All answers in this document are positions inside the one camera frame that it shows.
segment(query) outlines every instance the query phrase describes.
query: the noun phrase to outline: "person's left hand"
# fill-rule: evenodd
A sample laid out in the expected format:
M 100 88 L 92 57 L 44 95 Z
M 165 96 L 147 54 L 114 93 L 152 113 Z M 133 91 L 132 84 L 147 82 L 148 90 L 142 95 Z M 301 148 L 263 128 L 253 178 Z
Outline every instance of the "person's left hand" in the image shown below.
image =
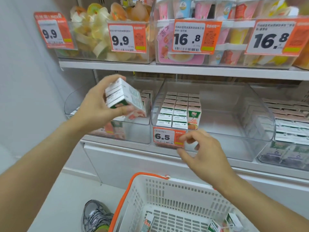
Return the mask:
M 108 108 L 103 96 L 105 89 L 118 78 L 126 80 L 119 74 L 104 77 L 96 86 L 89 90 L 75 115 L 69 119 L 78 125 L 84 134 L 103 128 L 108 122 L 118 116 L 134 111 L 132 105 L 115 109 Z

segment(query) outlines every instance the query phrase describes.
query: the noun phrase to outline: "basket rim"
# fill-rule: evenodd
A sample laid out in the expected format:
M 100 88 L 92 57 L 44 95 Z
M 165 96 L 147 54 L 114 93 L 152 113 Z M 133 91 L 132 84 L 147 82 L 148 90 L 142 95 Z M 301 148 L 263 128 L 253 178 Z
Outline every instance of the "basket rim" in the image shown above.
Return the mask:
M 120 213 L 120 211 L 121 211 L 121 209 L 122 209 L 122 206 L 123 206 L 123 204 L 124 204 L 124 202 L 125 202 L 125 200 L 126 200 L 126 197 L 127 197 L 128 193 L 129 193 L 129 191 L 130 191 L 130 188 L 131 188 L 131 186 L 132 186 L 133 180 L 134 180 L 137 176 L 139 176 L 139 175 L 152 176 L 152 177 L 157 177 L 157 178 L 161 178 L 161 179 L 165 179 L 165 180 L 170 179 L 170 177 L 164 177 L 164 176 L 160 176 L 160 175 L 152 174 L 152 173 L 144 173 L 144 172 L 135 173 L 135 174 L 131 177 L 131 179 L 130 179 L 130 181 L 129 181 L 129 185 L 128 185 L 126 191 L 124 192 L 124 194 L 122 195 L 120 201 L 119 201 L 119 204 L 118 204 L 118 206 L 117 206 L 117 208 L 116 208 L 116 211 L 115 211 L 115 213 L 114 213 L 114 216 L 113 216 L 113 219 L 112 219 L 112 221 L 111 221 L 111 224 L 110 224 L 110 226 L 109 226 L 108 232 L 113 232 L 113 231 L 114 231 L 114 228 L 115 228 L 115 225 L 116 225 L 116 222 L 117 222 L 119 213 Z

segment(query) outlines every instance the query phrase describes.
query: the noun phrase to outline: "fingernail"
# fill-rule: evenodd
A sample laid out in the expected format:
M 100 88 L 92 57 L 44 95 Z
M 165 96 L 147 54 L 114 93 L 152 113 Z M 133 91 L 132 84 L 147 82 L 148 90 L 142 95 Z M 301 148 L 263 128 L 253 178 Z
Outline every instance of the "fingernail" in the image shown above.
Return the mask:
M 132 111 L 134 111 L 134 110 L 135 110 L 135 107 L 134 107 L 134 106 L 132 106 L 132 105 L 127 106 L 127 111 L 128 111 L 128 112 L 132 112 Z

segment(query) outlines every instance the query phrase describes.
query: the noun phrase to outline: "gray sneaker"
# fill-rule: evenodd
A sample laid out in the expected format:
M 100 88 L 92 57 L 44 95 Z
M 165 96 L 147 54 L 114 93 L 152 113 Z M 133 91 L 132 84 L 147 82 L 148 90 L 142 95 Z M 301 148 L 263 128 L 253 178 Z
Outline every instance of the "gray sneaker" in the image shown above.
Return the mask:
M 114 214 L 111 213 L 103 203 L 97 200 L 90 200 L 85 204 L 82 215 L 82 231 L 95 232 L 99 227 L 111 224 Z

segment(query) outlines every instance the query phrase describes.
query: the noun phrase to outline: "white plastic basket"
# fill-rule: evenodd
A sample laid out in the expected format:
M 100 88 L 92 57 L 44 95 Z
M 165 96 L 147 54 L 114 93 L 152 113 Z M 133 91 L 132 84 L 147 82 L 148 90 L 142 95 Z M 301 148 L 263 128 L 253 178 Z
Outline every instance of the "white plastic basket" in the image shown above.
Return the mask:
M 211 186 L 136 173 L 123 195 L 109 232 L 140 232 L 148 213 L 150 232 L 208 232 L 212 218 L 237 210 Z

